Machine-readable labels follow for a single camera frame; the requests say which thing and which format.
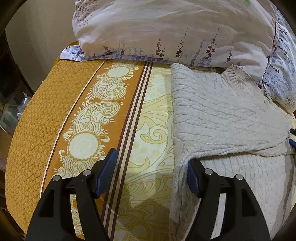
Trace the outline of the yellow orange patterned bedspread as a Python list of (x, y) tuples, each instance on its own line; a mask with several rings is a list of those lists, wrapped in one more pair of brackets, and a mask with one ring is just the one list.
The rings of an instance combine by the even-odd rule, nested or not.
[(175, 152), (169, 65), (57, 60), (14, 132), (6, 204), (23, 230), (50, 178), (77, 176), (119, 149), (97, 202), (112, 240), (168, 240)]

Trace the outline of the floral white pillow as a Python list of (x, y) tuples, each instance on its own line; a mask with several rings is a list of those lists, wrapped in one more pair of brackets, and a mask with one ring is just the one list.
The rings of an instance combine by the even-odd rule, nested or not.
[(281, 12), (275, 12), (273, 49), (257, 85), (291, 114), (295, 111), (295, 34)]

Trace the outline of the floral white duvet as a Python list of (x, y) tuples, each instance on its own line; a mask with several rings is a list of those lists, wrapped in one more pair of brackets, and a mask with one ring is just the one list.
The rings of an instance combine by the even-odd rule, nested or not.
[(270, 1), (76, 1), (72, 26), (77, 45), (61, 59), (237, 65), (260, 79), (276, 12)]

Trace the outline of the grey knitted sweater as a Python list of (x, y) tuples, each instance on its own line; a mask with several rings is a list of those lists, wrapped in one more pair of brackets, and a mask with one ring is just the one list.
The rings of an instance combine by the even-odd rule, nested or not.
[(274, 237), (294, 204), (290, 115), (238, 66), (218, 74), (175, 63), (171, 94), (175, 166), (170, 240), (185, 239), (200, 204), (187, 185), (187, 164), (192, 158), (219, 175), (243, 175)]

